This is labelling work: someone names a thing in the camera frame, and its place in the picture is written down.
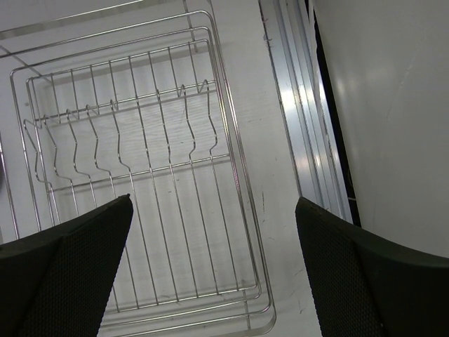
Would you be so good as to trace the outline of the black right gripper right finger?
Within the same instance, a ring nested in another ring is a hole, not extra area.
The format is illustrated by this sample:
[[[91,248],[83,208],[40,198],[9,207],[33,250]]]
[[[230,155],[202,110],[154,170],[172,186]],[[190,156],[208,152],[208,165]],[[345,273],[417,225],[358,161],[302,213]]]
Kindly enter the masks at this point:
[[[447,336],[448,259],[410,249],[301,197],[297,232],[323,336]]]

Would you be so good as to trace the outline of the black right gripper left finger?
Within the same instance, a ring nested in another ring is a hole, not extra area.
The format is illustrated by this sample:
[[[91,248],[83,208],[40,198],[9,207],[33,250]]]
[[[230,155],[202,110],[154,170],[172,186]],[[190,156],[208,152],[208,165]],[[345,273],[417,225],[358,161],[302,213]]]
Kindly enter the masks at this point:
[[[132,219],[125,194],[1,245],[1,335],[96,336]]]

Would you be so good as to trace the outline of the black plate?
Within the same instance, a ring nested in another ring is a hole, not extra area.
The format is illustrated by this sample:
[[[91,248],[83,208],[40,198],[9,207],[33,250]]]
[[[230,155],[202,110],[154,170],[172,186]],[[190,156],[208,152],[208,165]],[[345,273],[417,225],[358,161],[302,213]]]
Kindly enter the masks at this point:
[[[4,185],[5,185],[5,166],[4,166],[4,153],[3,150],[1,150],[0,153],[0,189],[2,191]]]

